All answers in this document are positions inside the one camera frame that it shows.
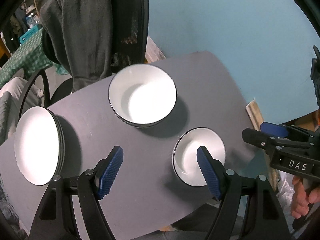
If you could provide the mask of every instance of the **bowl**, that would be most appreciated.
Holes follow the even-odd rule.
[[[136,64],[119,71],[108,91],[110,105],[125,123],[145,128],[161,122],[173,109],[177,90],[172,78],[150,64]]]
[[[224,165],[226,150],[223,141],[213,130],[205,127],[186,132],[176,143],[172,153],[174,172],[183,182],[194,187],[206,185],[196,156],[201,146],[205,146],[211,156]]]

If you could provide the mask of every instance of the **gray pants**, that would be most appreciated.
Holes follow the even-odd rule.
[[[135,240],[203,240],[210,230],[218,213],[218,208],[205,204],[190,215],[175,222],[172,226],[176,231],[155,231],[151,234],[135,238]],[[243,217],[238,216],[230,239],[238,239]]]

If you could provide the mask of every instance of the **screw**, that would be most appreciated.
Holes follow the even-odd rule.
[[[226,170],[226,174],[232,176],[235,174],[235,172],[233,170]]]
[[[93,174],[93,169],[88,169],[84,172],[85,175],[90,176]]]
[[[61,176],[59,174],[53,177],[54,181],[58,181],[59,179],[61,179]]]
[[[259,179],[262,180],[262,181],[265,181],[267,179],[267,177],[262,175],[262,174],[260,174],[259,175]]]

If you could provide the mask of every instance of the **chair armrest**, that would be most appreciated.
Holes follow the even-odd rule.
[[[22,110],[23,110],[23,105],[24,102],[26,101],[26,98],[28,96],[28,93],[31,89],[31,86],[34,84],[38,76],[42,76],[42,81],[44,85],[44,107],[47,108],[50,105],[50,91],[49,91],[49,82],[47,75],[45,74],[44,69],[37,70],[36,72],[33,73],[33,75],[30,77],[28,80],[27,84],[25,85],[23,92],[20,96],[19,99],[19,114],[16,117],[15,124],[16,126],[18,125],[18,122],[21,118],[22,115]]]

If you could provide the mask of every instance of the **black rim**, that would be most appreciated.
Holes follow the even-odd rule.
[[[158,66],[154,66],[154,65],[152,65],[152,64],[143,64],[143,63],[140,63],[140,64],[134,64],[134,65],[127,66],[127,67],[123,68],[122,70],[120,70],[117,74],[115,74],[115,75],[113,76],[113,78],[111,79],[111,81],[110,81],[110,84],[109,84],[109,87],[108,87],[108,100],[109,100],[109,104],[110,104],[113,112],[116,114],[116,116],[117,116],[122,122],[125,122],[126,124],[129,124],[129,125],[131,125],[131,126],[138,127],[138,128],[152,127],[152,126],[155,126],[156,124],[160,123],[161,121],[163,121],[163,120],[164,120],[169,114],[171,114],[172,111],[174,110],[174,107],[175,107],[176,104],[177,104],[177,98],[178,98],[177,87],[176,87],[176,84],[175,84],[174,80],[171,78],[171,80],[173,81],[173,85],[174,85],[174,87],[175,87],[175,90],[176,90],[176,101],[175,101],[175,103],[174,103],[171,111],[170,111],[164,118],[160,119],[159,121],[156,121],[156,122],[153,122],[153,123],[143,123],[143,124],[140,124],[140,123],[131,122],[131,121],[123,118],[122,116],[120,116],[120,115],[116,112],[116,110],[113,108],[113,106],[112,106],[112,104],[111,104],[111,102],[110,102],[110,95],[109,95],[110,86],[111,86],[111,83],[112,83],[112,81],[113,81],[113,79],[115,78],[116,75],[118,75],[118,74],[119,74],[121,71],[123,71],[124,69],[126,69],[126,68],[128,68],[128,67],[135,66],[135,65],[150,65],[150,66],[156,67],[156,68],[160,69],[161,71],[163,71],[164,73],[166,73],[166,74],[171,78],[171,76],[170,76],[166,71],[164,71],[162,68],[159,68]]]
[[[42,107],[42,106],[38,106],[38,107],[41,107],[41,108],[47,110],[47,111],[49,112],[49,114],[52,116],[52,119],[53,119],[54,123],[56,124],[57,133],[58,133],[58,138],[59,138],[59,155],[58,155],[58,162],[57,162],[56,170],[55,170],[55,172],[54,172],[54,173],[56,173],[56,172],[57,172],[57,168],[59,167],[60,149],[62,148],[62,147],[61,147],[62,145],[61,145],[61,140],[60,140],[59,128],[58,128],[58,124],[57,124],[57,122],[56,122],[56,120],[55,120],[56,116],[55,116],[55,114],[54,114],[53,112],[51,112],[49,109],[47,109],[47,108],[45,108],[45,107]],[[37,184],[32,183],[31,181],[29,181],[29,180],[25,177],[26,180],[28,180],[31,184],[36,185],[36,186],[44,186],[44,185],[48,184],[48,183],[52,180],[52,178],[51,178],[47,183],[45,183],[45,184],[43,184],[43,185],[37,185]]]
[[[212,130],[211,128],[204,127],[204,126],[195,127],[195,128],[190,129],[189,131],[185,132],[185,133],[180,137],[180,139],[177,141],[177,143],[176,143],[176,145],[175,145],[175,147],[174,147],[174,149],[173,149],[172,158],[171,158],[172,166],[173,166],[173,170],[174,170],[175,174],[177,175],[177,177],[178,177],[184,184],[186,184],[186,185],[188,185],[188,186],[190,186],[190,187],[205,187],[205,186],[207,186],[207,184],[205,184],[205,185],[203,185],[203,186],[193,186],[193,185],[190,185],[190,184],[184,182],[184,181],[180,178],[180,176],[178,175],[178,173],[177,173],[176,166],[174,165],[174,156],[175,156],[175,154],[176,154],[176,149],[177,149],[178,144],[180,143],[181,139],[182,139],[188,132],[191,132],[192,130],[194,130],[194,129],[199,129],[199,128],[209,129],[209,130],[213,131],[214,133],[216,133],[216,132],[215,132],[214,130]]]
[[[65,147],[64,147],[64,136],[63,136],[63,131],[62,131],[62,127],[61,127],[61,124],[58,120],[58,118],[56,117],[56,115],[50,111],[49,109],[45,108],[52,116],[55,124],[56,124],[56,127],[57,127],[57,131],[58,131],[58,137],[59,137],[59,156],[61,156],[60,158],[60,161],[61,161],[61,165],[59,163],[59,159],[58,159],[58,165],[57,165],[57,168],[56,168],[56,171],[55,171],[55,174],[58,172],[57,169],[60,169],[62,168],[63,166],[63,163],[64,163],[64,157],[65,157]]]

